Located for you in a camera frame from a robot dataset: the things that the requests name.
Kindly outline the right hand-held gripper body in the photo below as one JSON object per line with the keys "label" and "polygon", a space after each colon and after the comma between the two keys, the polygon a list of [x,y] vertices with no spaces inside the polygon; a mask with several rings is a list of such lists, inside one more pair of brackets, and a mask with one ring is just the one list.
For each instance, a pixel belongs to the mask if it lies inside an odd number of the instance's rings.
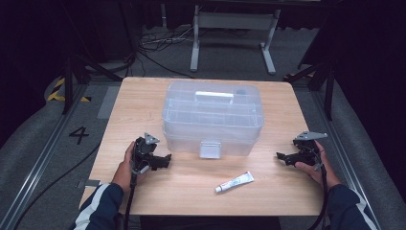
{"label": "right hand-held gripper body", "polygon": [[303,131],[295,138],[295,140],[303,142],[299,154],[307,165],[314,166],[321,163],[320,150],[316,145],[316,140],[322,138],[327,138],[327,134],[313,131]]}

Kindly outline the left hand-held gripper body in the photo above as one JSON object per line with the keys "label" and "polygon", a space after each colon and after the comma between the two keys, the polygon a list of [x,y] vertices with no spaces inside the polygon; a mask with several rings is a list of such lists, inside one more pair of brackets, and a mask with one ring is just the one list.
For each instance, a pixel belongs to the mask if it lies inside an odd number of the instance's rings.
{"label": "left hand-held gripper body", "polygon": [[160,140],[149,133],[145,133],[144,137],[139,137],[135,141],[135,146],[132,151],[132,172],[134,174],[145,173],[151,169],[149,159],[154,156],[151,152],[152,145],[158,144]]}

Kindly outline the white ointment tube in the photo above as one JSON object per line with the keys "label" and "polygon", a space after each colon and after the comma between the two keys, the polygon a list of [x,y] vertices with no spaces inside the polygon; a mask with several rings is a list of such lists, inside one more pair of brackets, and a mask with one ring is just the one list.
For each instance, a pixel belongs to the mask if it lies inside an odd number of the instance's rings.
{"label": "white ointment tube", "polygon": [[218,185],[214,189],[214,191],[217,194],[222,193],[222,192],[228,191],[236,186],[251,183],[253,181],[254,181],[254,177],[252,176],[252,174],[250,172],[245,172],[244,174],[242,174],[238,177],[235,177],[227,182],[224,182],[224,183]]}

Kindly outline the clear plastic storage box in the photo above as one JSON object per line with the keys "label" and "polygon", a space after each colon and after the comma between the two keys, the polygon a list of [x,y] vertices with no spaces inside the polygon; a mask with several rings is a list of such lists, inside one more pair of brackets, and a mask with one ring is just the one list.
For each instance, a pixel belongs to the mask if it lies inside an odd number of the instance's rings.
{"label": "clear plastic storage box", "polygon": [[[239,89],[247,95],[236,95]],[[169,150],[212,159],[248,155],[264,125],[258,88],[235,83],[176,80],[162,118]]]}

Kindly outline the person's left hand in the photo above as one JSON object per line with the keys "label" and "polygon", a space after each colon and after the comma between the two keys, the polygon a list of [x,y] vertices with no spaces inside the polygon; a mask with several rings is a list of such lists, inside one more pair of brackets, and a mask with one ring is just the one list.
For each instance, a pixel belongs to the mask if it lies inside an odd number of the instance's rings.
{"label": "person's left hand", "polygon": [[124,160],[119,164],[116,170],[112,183],[119,185],[125,193],[130,191],[131,182],[131,156],[134,149],[135,142],[131,142],[124,154]]}

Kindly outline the grey tape strip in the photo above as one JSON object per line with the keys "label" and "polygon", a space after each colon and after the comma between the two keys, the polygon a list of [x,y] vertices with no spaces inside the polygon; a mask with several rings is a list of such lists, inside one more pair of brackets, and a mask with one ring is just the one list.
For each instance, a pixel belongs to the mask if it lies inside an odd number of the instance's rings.
{"label": "grey tape strip", "polygon": [[83,189],[87,187],[98,187],[101,185],[101,182],[99,180],[92,180],[92,179],[87,179],[87,180],[80,180],[77,184],[78,189]]}

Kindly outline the black tripod stand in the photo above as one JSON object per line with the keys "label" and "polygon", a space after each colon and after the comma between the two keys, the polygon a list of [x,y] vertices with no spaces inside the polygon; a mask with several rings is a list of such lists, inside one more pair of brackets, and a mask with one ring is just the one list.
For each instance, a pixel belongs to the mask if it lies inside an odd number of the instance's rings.
{"label": "black tripod stand", "polygon": [[323,85],[326,86],[324,111],[327,115],[327,118],[331,121],[332,96],[334,88],[334,71],[333,64],[331,62],[321,62],[315,65],[311,65],[296,74],[286,75],[283,80],[292,83],[294,81],[305,78],[310,74],[312,74],[312,77],[307,84],[307,88],[310,91],[320,91]]}
{"label": "black tripod stand", "polygon": [[65,102],[63,114],[67,114],[74,104],[73,78],[76,78],[79,84],[87,84],[90,81],[90,76],[86,70],[86,66],[90,66],[97,72],[113,81],[123,80],[123,78],[105,69],[90,57],[78,54],[69,55],[62,75],[62,77],[65,79]]}

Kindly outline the grey metal floor rail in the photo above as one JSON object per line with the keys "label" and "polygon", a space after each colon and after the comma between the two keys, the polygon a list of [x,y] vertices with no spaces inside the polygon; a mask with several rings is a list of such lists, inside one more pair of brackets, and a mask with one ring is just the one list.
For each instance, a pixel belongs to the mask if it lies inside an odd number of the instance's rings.
{"label": "grey metal floor rail", "polygon": [[349,187],[351,189],[353,189],[355,192],[360,194],[361,197],[365,200],[368,216],[370,217],[370,219],[376,226],[376,229],[382,230],[381,226],[374,214],[374,211],[372,210],[369,200],[365,194],[365,190],[364,190],[360,180],[357,177],[354,167],[352,166],[352,164],[350,162],[350,158],[346,152],[346,149],[345,149],[342,141],[339,138],[337,130],[336,130],[333,122],[327,117],[327,113],[325,112],[325,107],[324,107],[323,96],[321,96],[319,93],[311,92],[311,97],[312,97],[314,103],[316,104],[317,110],[319,111],[319,113],[322,117],[323,124],[327,129],[328,138],[333,145],[334,151],[336,152],[336,159],[338,160],[338,164],[346,179],[347,184],[349,185]]}
{"label": "grey metal floor rail", "polygon": [[71,115],[80,103],[81,97],[86,89],[87,84],[78,85],[73,93],[73,98],[71,100],[66,100],[65,103],[69,106],[67,112],[59,116],[53,132],[50,134],[33,167],[26,176],[22,187],[11,204],[11,207],[0,221],[0,230],[12,230],[16,226],[18,219],[28,205],[37,183],[55,152],[56,144],[60,139],[63,129],[67,126]]}

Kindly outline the grey metal stand frame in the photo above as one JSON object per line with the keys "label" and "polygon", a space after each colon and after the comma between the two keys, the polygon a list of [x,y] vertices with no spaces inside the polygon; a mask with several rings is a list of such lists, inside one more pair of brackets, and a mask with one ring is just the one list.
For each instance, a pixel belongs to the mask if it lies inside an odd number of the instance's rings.
{"label": "grey metal stand frame", "polygon": [[198,70],[199,61],[199,30],[204,29],[238,29],[238,30],[262,30],[267,32],[267,38],[259,47],[262,52],[267,72],[276,74],[276,68],[270,53],[270,46],[280,19],[280,10],[271,14],[229,13],[229,12],[206,12],[198,5],[194,6],[193,14],[193,45],[190,70]]}

